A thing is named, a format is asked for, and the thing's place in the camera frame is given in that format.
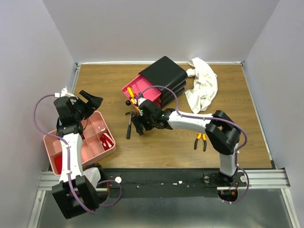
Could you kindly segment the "pink top drawer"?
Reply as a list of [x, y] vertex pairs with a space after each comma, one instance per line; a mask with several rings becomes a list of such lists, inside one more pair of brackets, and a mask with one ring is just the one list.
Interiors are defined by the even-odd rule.
[[[127, 87], [131, 87], [135, 93], [135, 97], [139, 95], [140, 92], [143, 92], [146, 88], [150, 86], [162, 86], [163, 85], [163, 77], [160, 74], [156, 74], [154, 76], [144, 76], [143, 74], [139, 74], [132, 81], [126, 84], [121, 91], [126, 96], [127, 100], [130, 100], [130, 95], [127, 91]], [[160, 106], [162, 105], [161, 99], [161, 90], [158, 88], [151, 88], [143, 93], [143, 97], [149, 99], [153, 102], [158, 102]]]

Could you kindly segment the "black drawer cabinet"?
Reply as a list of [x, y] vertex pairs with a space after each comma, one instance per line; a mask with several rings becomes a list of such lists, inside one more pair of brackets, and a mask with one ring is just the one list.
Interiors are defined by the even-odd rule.
[[167, 89], [172, 90], [176, 96], [180, 96], [185, 92], [188, 75], [183, 68], [167, 56], [161, 57], [140, 71], [139, 74], [145, 77], [153, 86], [164, 87], [159, 89], [161, 94], [157, 98], [157, 102], [162, 108], [174, 100], [174, 95]]

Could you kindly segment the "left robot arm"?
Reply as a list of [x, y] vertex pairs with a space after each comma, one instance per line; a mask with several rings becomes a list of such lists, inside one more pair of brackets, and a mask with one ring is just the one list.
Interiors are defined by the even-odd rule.
[[54, 106], [59, 115], [56, 138], [62, 147], [62, 171], [59, 183], [52, 187], [52, 195], [66, 219], [86, 212], [94, 214], [100, 204], [96, 188], [105, 183], [100, 165], [93, 165], [85, 171], [81, 162], [84, 132], [81, 122], [100, 107], [103, 98], [85, 91], [80, 94], [86, 102], [68, 92], [67, 88], [54, 95]]

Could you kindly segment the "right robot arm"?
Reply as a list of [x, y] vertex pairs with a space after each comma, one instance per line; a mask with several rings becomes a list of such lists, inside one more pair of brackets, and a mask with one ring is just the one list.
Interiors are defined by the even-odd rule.
[[177, 109], [162, 110], [148, 99], [139, 102], [139, 112], [131, 121], [139, 135], [154, 128], [168, 130], [190, 130], [206, 134], [213, 148], [219, 153], [219, 182], [229, 186], [236, 180], [236, 148], [240, 139], [240, 130], [223, 112], [214, 114], [190, 114]]

